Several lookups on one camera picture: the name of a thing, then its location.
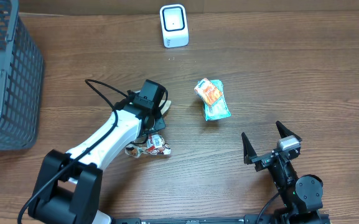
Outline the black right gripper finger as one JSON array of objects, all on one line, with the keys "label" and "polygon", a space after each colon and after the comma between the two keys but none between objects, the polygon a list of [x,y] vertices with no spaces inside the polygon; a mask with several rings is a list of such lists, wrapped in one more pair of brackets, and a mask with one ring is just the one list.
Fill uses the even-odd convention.
[{"label": "black right gripper finger", "polygon": [[257,158],[256,151],[252,147],[247,135],[245,132],[241,133],[241,138],[243,142],[243,158],[245,164],[253,164],[253,159]]},{"label": "black right gripper finger", "polygon": [[299,142],[302,141],[302,138],[299,137],[297,134],[293,133],[290,129],[287,129],[285,125],[283,125],[280,121],[276,121],[276,127],[279,131],[281,138],[286,138],[289,136],[294,136]]}]

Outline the beige red snack bag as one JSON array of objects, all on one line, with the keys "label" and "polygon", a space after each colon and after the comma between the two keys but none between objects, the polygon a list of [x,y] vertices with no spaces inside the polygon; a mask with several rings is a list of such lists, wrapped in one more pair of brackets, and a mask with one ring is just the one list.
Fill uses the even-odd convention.
[{"label": "beige red snack bag", "polygon": [[140,142],[128,144],[124,151],[128,156],[139,158],[143,154],[152,156],[167,156],[171,154],[171,148],[159,132],[141,137]]}]

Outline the teal tissue packet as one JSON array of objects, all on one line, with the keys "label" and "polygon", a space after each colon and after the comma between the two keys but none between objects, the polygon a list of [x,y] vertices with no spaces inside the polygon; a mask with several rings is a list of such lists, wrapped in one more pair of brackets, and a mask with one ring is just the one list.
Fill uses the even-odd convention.
[{"label": "teal tissue packet", "polygon": [[231,113],[225,101],[222,81],[211,80],[211,82],[222,92],[222,97],[212,107],[209,107],[207,104],[204,104],[203,109],[205,120],[214,121],[230,117]]}]

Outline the small orange box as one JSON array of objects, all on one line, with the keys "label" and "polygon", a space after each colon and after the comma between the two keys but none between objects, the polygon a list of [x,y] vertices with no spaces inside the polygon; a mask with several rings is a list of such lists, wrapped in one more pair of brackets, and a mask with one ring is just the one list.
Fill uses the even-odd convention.
[{"label": "small orange box", "polygon": [[207,78],[200,80],[194,90],[208,106],[213,106],[223,96],[223,93]]}]

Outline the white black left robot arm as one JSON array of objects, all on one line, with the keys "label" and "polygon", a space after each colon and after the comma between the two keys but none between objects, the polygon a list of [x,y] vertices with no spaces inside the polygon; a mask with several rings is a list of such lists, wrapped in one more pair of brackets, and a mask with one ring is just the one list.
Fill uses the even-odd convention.
[{"label": "white black left robot arm", "polygon": [[87,140],[65,153],[51,150],[17,223],[24,214],[43,223],[112,223],[99,209],[103,171],[127,145],[165,128],[166,106],[166,88],[146,80],[140,91],[129,90],[124,99],[110,104],[110,117]]}]

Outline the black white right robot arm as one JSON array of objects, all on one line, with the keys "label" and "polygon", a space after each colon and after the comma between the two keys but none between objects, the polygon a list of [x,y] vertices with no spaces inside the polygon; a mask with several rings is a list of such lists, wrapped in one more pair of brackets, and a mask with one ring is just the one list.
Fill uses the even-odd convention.
[{"label": "black white right robot arm", "polygon": [[301,154],[302,138],[276,121],[280,140],[270,153],[258,156],[245,133],[243,142],[244,163],[254,164],[255,170],[267,169],[273,179],[275,194],[261,209],[260,213],[245,216],[245,222],[253,223],[292,223],[328,224],[327,214],[320,214],[323,207],[323,182],[316,175],[297,176],[291,160]]}]

